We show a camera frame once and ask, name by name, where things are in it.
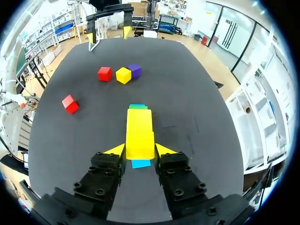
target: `purple cube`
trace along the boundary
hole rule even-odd
[[[137,64],[130,64],[127,69],[131,70],[131,79],[139,78],[142,74],[142,68]]]

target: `glass door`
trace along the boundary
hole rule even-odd
[[[255,22],[233,9],[224,7],[210,49],[231,70],[250,39]]]

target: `red fire extinguisher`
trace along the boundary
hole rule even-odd
[[[204,35],[204,37],[202,38],[201,44],[206,45],[207,40],[208,40],[208,36]]]

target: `floor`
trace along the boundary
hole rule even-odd
[[[228,67],[228,69],[232,69],[233,66],[238,61],[238,57],[226,51],[222,47],[220,47],[216,43],[210,44],[210,49],[223,61],[223,63]],[[249,70],[249,66],[243,62],[242,60],[238,63],[237,67],[234,69],[233,74],[237,77],[237,79],[241,82],[246,75],[246,72]]]
[[[108,38],[117,38],[122,37],[122,30],[109,30]],[[198,59],[198,61],[203,65],[208,74],[211,76],[212,80],[223,84],[224,86],[219,89],[220,94],[223,99],[226,100],[233,92],[238,88],[239,83],[236,81],[230,70],[221,59],[215,54],[211,49],[202,45],[201,42],[194,40],[191,37],[181,36],[181,35],[170,35],[159,33],[158,38],[165,38],[168,40],[179,41],[185,45],[187,49]],[[86,35],[81,35],[82,42],[88,42]],[[54,61],[44,68],[42,72],[44,73],[45,79],[47,81],[50,80],[51,76],[55,72],[56,68],[60,64],[60,62],[65,58],[65,56],[69,53],[69,51],[75,46],[79,44],[79,39],[72,38],[70,40],[66,40],[60,43],[62,47],[62,52],[54,59]],[[23,91],[23,95],[27,96],[29,93],[35,93],[38,97],[41,97],[43,94],[43,88],[38,83],[37,79],[33,76],[26,77],[26,90]],[[0,163],[0,170],[6,176],[7,179],[11,180],[16,186],[18,195],[25,199],[23,191],[19,187],[19,182],[22,180],[26,180],[29,183],[28,176],[21,174],[17,171],[10,169],[9,167]]]

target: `yellow block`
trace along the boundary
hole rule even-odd
[[[86,34],[86,36],[88,36],[89,41],[90,41],[92,44],[94,44],[94,43],[93,43],[93,33]]]
[[[125,144],[121,144],[121,145],[119,145],[119,146],[117,146],[117,147],[115,147],[113,149],[110,149],[110,150],[104,152],[104,154],[111,154],[111,153],[113,153],[115,155],[119,155],[119,157],[120,157],[121,154],[122,154],[122,152],[123,152],[124,145]]]
[[[122,67],[116,72],[117,81],[126,84],[131,80],[131,70]]]
[[[159,153],[159,157],[161,157],[161,155],[165,155],[166,153],[170,153],[170,154],[177,153],[177,152],[175,152],[175,151],[173,151],[171,149],[168,149],[168,148],[166,148],[166,147],[164,147],[164,146],[162,146],[160,144],[155,143],[155,145],[156,145],[157,151]]]
[[[152,114],[150,109],[127,110],[127,133],[152,131]]]
[[[126,133],[126,159],[153,159],[154,132]]]
[[[131,30],[132,30],[131,26],[126,26],[126,27],[123,28],[124,39],[128,38],[128,35],[131,32]]]

